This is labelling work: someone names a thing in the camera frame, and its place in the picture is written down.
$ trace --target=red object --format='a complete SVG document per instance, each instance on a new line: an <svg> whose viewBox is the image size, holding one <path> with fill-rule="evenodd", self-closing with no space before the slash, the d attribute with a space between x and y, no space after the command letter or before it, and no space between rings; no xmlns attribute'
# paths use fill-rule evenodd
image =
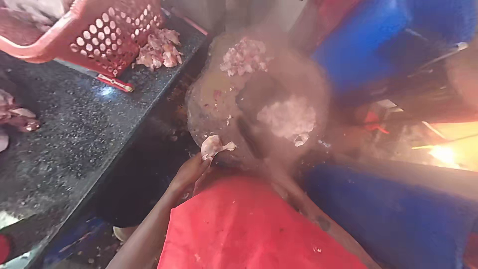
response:
<svg viewBox="0 0 478 269"><path fill-rule="evenodd" d="M171 210L158 269L365 269L260 179L221 179Z"/></svg>
<svg viewBox="0 0 478 269"><path fill-rule="evenodd" d="M76 0L71 10L38 40L34 25L8 23L1 16L0 50L31 63L55 58L108 77L120 75L133 62L147 37L164 25L160 1ZM34 36L28 45L25 40Z"/></svg>
<svg viewBox="0 0 478 269"><path fill-rule="evenodd" d="M478 234L471 234L463 259L470 269L478 269Z"/></svg>
<svg viewBox="0 0 478 269"><path fill-rule="evenodd" d="M0 264L7 260L10 250L10 241L6 236L0 235Z"/></svg>
<svg viewBox="0 0 478 269"><path fill-rule="evenodd" d="M369 111L367 113L367 117L365 118L364 122L370 123L370 124L365 125L365 129L367 129L367 131L370 131L370 132L374 130L379 130L384 134L389 134L390 133L389 131L383 129L379 123L376 123L378 121L380 121L379 117L374 112Z"/></svg>
<svg viewBox="0 0 478 269"><path fill-rule="evenodd" d="M320 44L362 0L320 0L318 20L324 28L319 34L317 44Z"/></svg>

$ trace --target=meat scrap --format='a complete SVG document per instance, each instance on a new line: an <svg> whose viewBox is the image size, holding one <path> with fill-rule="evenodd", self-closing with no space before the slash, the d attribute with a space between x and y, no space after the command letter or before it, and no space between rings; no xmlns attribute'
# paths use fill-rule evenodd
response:
<svg viewBox="0 0 478 269"><path fill-rule="evenodd" d="M211 135L206 138L201 145L201 156L203 160L212 160L217 153L224 150L233 151L236 147L237 146L234 142L229 142L223 146L219 135Z"/></svg>
<svg viewBox="0 0 478 269"><path fill-rule="evenodd" d="M257 70L267 72L267 63L272 57L266 57L266 44L262 41L243 37L239 43L230 48L224 55L221 71L227 71L228 76L239 76L244 73L253 73Z"/></svg>
<svg viewBox="0 0 478 269"><path fill-rule="evenodd" d="M15 126L19 131L30 132L40 128L36 115L26 108L19 107L8 92L0 89L0 124ZM8 134L0 127L0 152L8 147Z"/></svg>
<svg viewBox="0 0 478 269"><path fill-rule="evenodd" d="M284 102L265 106L257 113L257 120L269 126L274 135L302 146L314 129L315 110L307 105L305 97L293 95Z"/></svg>
<svg viewBox="0 0 478 269"><path fill-rule="evenodd" d="M154 34L148 36L148 43L140 49L136 63L145 65L151 70L165 67L175 67L182 64L182 53L174 45L181 45L179 33L175 30L157 29Z"/></svg>

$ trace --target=wooden chopping block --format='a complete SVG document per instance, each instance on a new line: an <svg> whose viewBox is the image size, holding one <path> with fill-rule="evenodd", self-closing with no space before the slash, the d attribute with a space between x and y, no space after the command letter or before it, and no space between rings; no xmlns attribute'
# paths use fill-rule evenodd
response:
<svg viewBox="0 0 478 269"><path fill-rule="evenodd" d="M262 40L266 43L268 56L274 56L269 62L267 73L256 71L253 74L246 73L243 76L234 75L228 77L226 72L220 70L219 65L223 62L224 54L234 44L247 35L251 39ZM201 77L191 86L186 96L188 109L188 129L196 143L200 146L206 137L219 135L223 144L233 141L238 148L234 151L221 152L215 161L222 162L227 166L239 167L244 170L256 168L260 162L254 158L243 137L240 135L235 118L244 114L252 114L260 111L261 107L250 106L250 111L242 111L236 103L236 97L241 96L249 80L260 85L249 85L255 90L267 88L266 80L272 78L278 81L283 90L288 94L305 96L316 112L316 123L313 131L309 134L309 140L302 146L296 147L293 142L274 136L269 132L260 132L257 139L262 141L267 148L268 155L278 158L286 167L290 167L303 154L311 149L318 148L318 140L322 138L327 119L329 104L329 84L324 71L313 61L300 55L292 49L280 47L277 39L271 41L257 33L224 34L214 39L209 48L209 59ZM238 102L246 103L246 98L251 98L254 103L257 96L243 94Z"/></svg>

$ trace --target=hand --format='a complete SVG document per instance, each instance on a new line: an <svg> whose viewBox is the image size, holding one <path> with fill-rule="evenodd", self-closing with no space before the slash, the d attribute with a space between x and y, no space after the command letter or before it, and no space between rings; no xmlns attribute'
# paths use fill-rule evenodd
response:
<svg viewBox="0 0 478 269"><path fill-rule="evenodd" d="M188 185L196 182L210 165L211 160L202 160L201 153L196 154L179 168L170 187L183 191Z"/></svg>

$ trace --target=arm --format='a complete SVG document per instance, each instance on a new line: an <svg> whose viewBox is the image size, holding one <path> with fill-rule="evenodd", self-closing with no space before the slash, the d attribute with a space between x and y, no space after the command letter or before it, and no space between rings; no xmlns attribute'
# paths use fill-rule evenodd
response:
<svg viewBox="0 0 478 269"><path fill-rule="evenodd" d="M369 269L380 269L380 266L368 255L360 244L340 225L325 214L299 187L280 165L266 160L272 183L282 188L288 195L288 200L311 222L318 225L324 232L333 237L348 252L357 256Z"/></svg>
<svg viewBox="0 0 478 269"><path fill-rule="evenodd" d="M176 206L185 188L194 183L209 167L197 154L185 162L166 192L136 231L108 264L107 269L145 268L161 254L171 209Z"/></svg>

